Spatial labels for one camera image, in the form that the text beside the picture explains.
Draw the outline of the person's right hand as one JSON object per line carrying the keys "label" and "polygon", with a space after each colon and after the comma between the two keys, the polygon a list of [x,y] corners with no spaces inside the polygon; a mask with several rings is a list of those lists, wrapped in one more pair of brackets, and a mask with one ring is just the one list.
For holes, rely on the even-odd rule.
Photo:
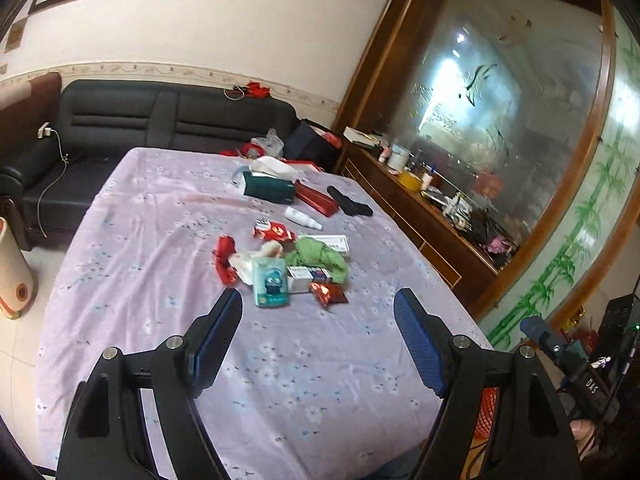
{"label": "person's right hand", "polygon": [[570,430],[572,430],[579,457],[585,458],[596,446],[597,425],[588,419],[576,419],[570,422]]}

